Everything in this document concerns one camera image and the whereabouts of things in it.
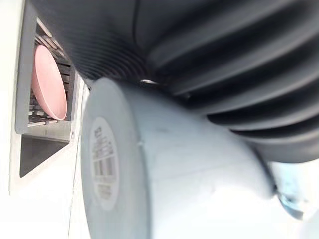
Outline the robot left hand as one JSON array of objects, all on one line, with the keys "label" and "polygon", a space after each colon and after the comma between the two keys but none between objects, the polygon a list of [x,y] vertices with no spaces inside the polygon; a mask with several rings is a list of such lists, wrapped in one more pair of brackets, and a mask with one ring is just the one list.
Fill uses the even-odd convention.
[{"label": "robot left hand", "polygon": [[87,84],[154,81],[241,137],[267,163],[285,210],[302,220],[319,191],[316,0],[33,0]]}]

